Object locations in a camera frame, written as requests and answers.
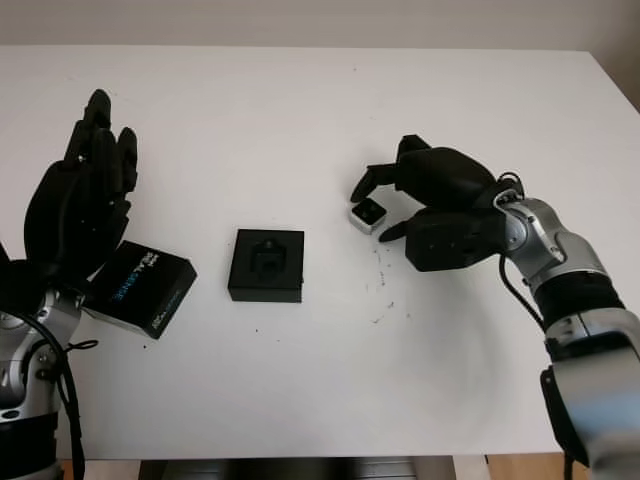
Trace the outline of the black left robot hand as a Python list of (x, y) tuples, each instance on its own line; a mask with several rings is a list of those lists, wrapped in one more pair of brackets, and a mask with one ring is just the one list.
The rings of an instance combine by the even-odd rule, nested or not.
[(29, 203), (26, 258), (82, 277), (98, 271), (126, 230), (137, 164), (135, 132), (112, 132), (110, 97), (95, 90), (64, 157), (49, 166)]

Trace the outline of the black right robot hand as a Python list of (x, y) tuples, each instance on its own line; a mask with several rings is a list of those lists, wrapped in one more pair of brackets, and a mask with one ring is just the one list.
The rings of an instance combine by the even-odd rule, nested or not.
[(365, 167), (354, 187), (350, 217), (371, 231), (384, 216), (370, 195), (390, 186), (422, 209), (380, 235), (382, 242), (403, 238), (427, 249), (495, 250), (503, 242), (505, 221), (490, 206), (498, 180), (479, 161), (451, 147), (433, 147), (418, 135), (404, 136), (391, 163)]

